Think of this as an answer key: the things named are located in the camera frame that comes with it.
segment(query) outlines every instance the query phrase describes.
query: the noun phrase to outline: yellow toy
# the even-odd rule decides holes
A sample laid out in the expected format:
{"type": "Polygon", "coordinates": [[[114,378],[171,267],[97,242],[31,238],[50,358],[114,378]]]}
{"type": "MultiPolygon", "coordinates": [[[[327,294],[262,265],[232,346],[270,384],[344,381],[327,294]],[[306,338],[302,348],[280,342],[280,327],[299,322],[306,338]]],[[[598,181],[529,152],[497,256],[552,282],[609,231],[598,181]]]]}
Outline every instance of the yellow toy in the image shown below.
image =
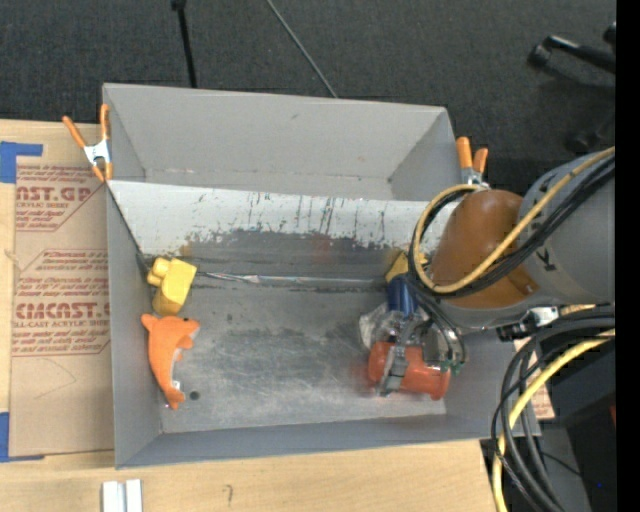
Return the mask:
{"type": "Polygon", "coordinates": [[[184,306],[196,275],[196,267],[177,258],[156,258],[147,274],[147,283],[158,290],[151,305],[161,316],[176,315],[184,306]]]}

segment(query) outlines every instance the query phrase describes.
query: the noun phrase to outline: yellow toy block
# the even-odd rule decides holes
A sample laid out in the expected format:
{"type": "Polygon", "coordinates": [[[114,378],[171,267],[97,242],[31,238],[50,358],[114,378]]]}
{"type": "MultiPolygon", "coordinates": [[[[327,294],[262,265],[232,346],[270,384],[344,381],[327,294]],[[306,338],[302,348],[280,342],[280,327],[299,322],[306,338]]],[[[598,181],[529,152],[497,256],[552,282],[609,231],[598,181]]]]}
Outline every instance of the yellow toy block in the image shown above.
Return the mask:
{"type": "MultiPolygon", "coordinates": [[[[424,265],[426,262],[426,256],[424,254],[420,254],[420,264],[424,265]]],[[[390,283],[394,277],[406,274],[407,272],[409,272],[409,259],[407,258],[406,253],[401,252],[393,262],[393,265],[391,265],[391,268],[385,274],[384,278],[387,283],[390,283]]]]}
{"type": "Polygon", "coordinates": [[[156,258],[147,274],[147,283],[158,287],[151,303],[156,313],[168,316],[180,311],[191,289],[196,270],[195,266],[177,258],[171,261],[156,258]]]}

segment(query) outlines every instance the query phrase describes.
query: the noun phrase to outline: yellow cable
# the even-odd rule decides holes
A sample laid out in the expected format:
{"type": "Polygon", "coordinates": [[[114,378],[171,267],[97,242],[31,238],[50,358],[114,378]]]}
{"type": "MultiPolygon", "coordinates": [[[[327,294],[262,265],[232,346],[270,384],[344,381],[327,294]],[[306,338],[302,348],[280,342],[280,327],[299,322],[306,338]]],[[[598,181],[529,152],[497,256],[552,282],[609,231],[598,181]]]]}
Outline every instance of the yellow cable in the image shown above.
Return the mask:
{"type": "MultiPolygon", "coordinates": [[[[560,356],[558,356],[554,361],[545,368],[534,380],[533,382],[525,389],[524,393],[520,395],[518,400],[516,401],[513,409],[509,413],[509,428],[513,428],[518,420],[518,417],[526,407],[531,397],[535,394],[536,391],[544,383],[546,383],[551,376],[553,376],[560,368],[565,366],[568,362],[572,361],[579,355],[591,350],[603,343],[611,340],[610,336],[615,336],[615,329],[611,329],[606,333],[603,333],[601,336],[609,336],[606,339],[592,339],[583,341],[576,346],[570,348],[560,356]]],[[[500,434],[500,438],[498,439],[498,449],[502,455],[505,454],[506,451],[506,441],[504,437],[504,433],[500,434]]],[[[493,486],[493,496],[496,502],[496,506],[498,507],[499,512],[509,512],[507,509],[507,505],[504,501],[504,495],[502,492],[502,462],[500,458],[496,455],[493,458],[493,468],[492,468],[492,486],[493,486]]]]}
{"type": "MultiPolygon", "coordinates": [[[[573,169],[571,172],[563,176],[562,179],[558,180],[558,182],[553,187],[551,187],[544,196],[542,196],[540,201],[538,201],[533,206],[533,208],[531,208],[531,210],[529,210],[529,212],[520,220],[520,222],[518,222],[518,224],[511,230],[511,232],[502,241],[502,243],[500,243],[500,245],[498,245],[498,247],[496,247],[493,250],[493,252],[489,256],[487,256],[487,258],[482,263],[480,263],[480,265],[478,265],[471,273],[467,274],[465,277],[463,277],[459,281],[450,285],[443,285],[443,286],[437,285],[431,279],[429,279],[429,277],[427,276],[426,272],[424,271],[421,265],[415,265],[418,278],[420,279],[422,284],[424,284],[427,288],[439,293],[452,293],[460,290],[461,288],[465,287],[469,283],[475,281],[493,263],[495,263],[495,261],[500,256],[502,256],[502,254],[508,249],[511,243],[518,237],[518,235],[520,235],[520,233],[522,233],[522,231],[524,231],[524,229],[538,215],[538,213],[540,213],[540,211],[549,203],[549,201],[551,201],[555,197],[555,195],[560,191],[560,189],[562,189],[562,187],[564,187],[573,178],[575,178],[580,173],[582,173],[585,169],[588,169],[592,165],[598,163],[599,161],[609,157],[614,153],[615,153],[615,146],[609,149],[606,149],[604,151],[601,151],[597,155],[583,162],[582,164],[577,166],[575,169],[573,169]]],[[[423,214],[420,216],[418,223],[416,224],[413,246],[411,247],[411,251],[413,254],[413,261],[416,261],[416,262],[420,261],[420,241],[421,241],[420,233],[422,233],[422,230],[424,229],[424,222],[426,221],[428,214],[433,209],[431,205],[435,205],[441,197],[451,192],[454,192],[455,190],[469,190],[470,187],[474,187],[472,190],[481,188],[480,186],[477,186],[477,185],[458,185],[455,187],[451,187],[445,190],[444,192],[438,194],[438,196],[436,196],[436,198],[434,198],[434,200],[429,203],[429,206],[427,206],[423,214]]]]}

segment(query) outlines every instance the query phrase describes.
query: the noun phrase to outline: gray bin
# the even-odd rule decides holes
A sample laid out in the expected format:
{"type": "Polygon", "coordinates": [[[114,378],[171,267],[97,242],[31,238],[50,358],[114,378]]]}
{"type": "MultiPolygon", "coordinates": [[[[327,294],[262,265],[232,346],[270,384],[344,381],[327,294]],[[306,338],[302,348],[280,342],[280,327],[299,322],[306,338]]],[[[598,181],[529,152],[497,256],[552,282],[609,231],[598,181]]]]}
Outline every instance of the gray bin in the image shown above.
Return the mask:
{"type": "Polygon", "coordinates": [[[513,354],[489,333],[444,399],[375,395],[358,319],[427,202],[460,179],[440,107],[105,84],[116,466],[485,438],[513,354]],[[166,407],[145,264],[198,267],[166,407]]]}

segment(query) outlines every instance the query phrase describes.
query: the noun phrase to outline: chair leg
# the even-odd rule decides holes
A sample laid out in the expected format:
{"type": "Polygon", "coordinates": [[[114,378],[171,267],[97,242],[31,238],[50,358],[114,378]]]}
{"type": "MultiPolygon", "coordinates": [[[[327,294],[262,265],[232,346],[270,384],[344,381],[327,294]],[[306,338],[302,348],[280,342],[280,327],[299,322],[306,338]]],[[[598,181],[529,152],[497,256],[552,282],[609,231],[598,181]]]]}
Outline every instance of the chair leg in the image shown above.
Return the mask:
{"type": "Polygon", "coordinates": [[[536,67],[545,66],[551,58],[551,52],[554,49],[573,55],[580,60],[604,69],[614,75],[616,73],[616,59],[611,53],[597,50],[590,46],[580,45],[568,39],[553,35],[547,36],[541,43],[533,47],[529,53],[529,63],[536,67]]]}

